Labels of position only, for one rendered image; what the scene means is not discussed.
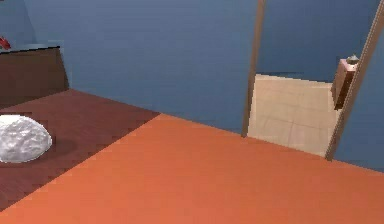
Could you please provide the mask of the white crumpled cushion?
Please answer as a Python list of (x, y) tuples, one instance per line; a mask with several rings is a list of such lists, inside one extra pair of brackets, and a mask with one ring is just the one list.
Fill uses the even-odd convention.
[(0, 115), (0, 162), (34, 160), (52, 143), (47, 129), (34, 119), (22, 115)]

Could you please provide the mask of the brown wooden side table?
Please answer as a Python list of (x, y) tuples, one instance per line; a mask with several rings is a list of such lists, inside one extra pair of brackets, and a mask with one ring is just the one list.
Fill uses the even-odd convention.
[(345, 59), (339, 61), (331, 87), (334, 109), (343, 108), (350, 84), (353, 80), (357, 65), (348, 64)]

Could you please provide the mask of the dark brown cabinet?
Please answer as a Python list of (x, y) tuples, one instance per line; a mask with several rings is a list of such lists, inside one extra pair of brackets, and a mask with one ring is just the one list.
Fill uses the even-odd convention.
[(58, 46), (0, 52), (0, 109), (68, 89)]

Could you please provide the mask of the brown wooden door frame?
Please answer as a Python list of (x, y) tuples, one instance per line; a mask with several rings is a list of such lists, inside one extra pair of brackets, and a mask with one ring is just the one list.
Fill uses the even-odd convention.
[(362, 52), (380, 0), (259, 0), (246, 135), (325, 156), (340, 61)]

